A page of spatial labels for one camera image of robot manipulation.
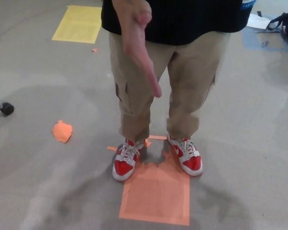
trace red sneaker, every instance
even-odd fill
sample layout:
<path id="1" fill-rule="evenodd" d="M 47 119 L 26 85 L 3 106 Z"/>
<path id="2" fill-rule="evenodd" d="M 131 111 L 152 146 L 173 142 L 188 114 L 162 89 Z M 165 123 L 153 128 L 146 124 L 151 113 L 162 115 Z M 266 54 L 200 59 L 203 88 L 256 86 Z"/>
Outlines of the red sneaker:
<path id="1" fill-rule="evenodd" d="M 168 142 L 172 145 L 179 157 L 182 169 L 190 176 L 198 176 L 203 172 L 203 163 L 199 151 L 190 138 L 174 140 L 168 136 Z"/>
<path id="2" fill-rule="evenodd" d="M 123 146 L 115 157 L 112 168 L 115 180 L 125 181 L 132 175 L 144 144 L 145 142 L 135 145 L 132 141 L 125 139 Z"/>

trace gray concrete floor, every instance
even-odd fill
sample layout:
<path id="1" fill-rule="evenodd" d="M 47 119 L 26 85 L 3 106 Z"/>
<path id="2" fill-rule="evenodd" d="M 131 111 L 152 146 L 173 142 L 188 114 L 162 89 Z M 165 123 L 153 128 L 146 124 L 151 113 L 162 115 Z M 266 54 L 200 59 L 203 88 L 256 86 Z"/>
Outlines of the gray concrete floor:
<path id="1" fill-rule="evenodd" d="M 189 227 L 119 219 L 108 34 L 95 45 L 51 41 L 70 4 L 101 1 L 0 0 L 0 100 L 16 107 L 0 116 L 0 230 L 288 230 L 288 53 L 246 50 L 232 36 L 194 135 L 204 173 L 191 180 Z M 288 12 L 288 0 L 254 10 Z M 166 135 L 167 73 L 161 86 L 153 135 Z M 51 134 L 60 119 L 74 129 L 66 145 Z"/>

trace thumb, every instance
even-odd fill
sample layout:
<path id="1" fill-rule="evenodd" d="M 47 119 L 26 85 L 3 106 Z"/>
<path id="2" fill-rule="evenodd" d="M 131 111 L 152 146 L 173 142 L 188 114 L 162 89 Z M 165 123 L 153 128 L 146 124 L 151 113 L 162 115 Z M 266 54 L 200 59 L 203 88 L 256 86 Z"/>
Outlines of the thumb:
<path id="1" fill-rule="evenodd" d="M 152 8 L 147 1 L 142 0 L 138 2 L 138 7 L 136 9 L 135 20 L 145 28 L 152 20 Z"/>

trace chair wheel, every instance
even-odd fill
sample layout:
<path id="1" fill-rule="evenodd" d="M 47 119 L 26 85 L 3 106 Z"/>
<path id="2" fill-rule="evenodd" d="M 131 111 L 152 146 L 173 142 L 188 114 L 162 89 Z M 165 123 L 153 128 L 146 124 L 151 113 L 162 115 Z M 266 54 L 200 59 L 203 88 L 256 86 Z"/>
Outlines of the chair wheel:
<path id="1" fill-rule="evenodd" d="M 2 106 L 3 107 L 0 110 L 4 115 L 9 116 L 14 112 L 14 106 L 12 106 L 10 103 L 3 102 Z"/>

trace pant leg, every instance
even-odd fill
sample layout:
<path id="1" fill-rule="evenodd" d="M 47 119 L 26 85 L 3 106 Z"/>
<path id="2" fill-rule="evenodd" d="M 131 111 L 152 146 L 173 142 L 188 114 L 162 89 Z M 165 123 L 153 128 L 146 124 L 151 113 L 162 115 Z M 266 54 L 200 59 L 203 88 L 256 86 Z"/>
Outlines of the pant leg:
<path id="1" fill-rule="evenodd" d="M 179 46 L 168 65 L 170 85 L 167 130 L 174 138 L 189 138 L 199 127 L 198 112 L 224 56 L 230 34 L 209 32 Z"/>
<path id="2" fill-rule="evenodd" d="M 139 142 L 149 136 L 152 91 L 145 75 L 123 52 L 122 37 L 110 33 L 109 41 L 116 95 L 120 100 L 120 133 L 133 142 Z M 175 47 L 147 42 L 146 48 L 159 80 Z"/>

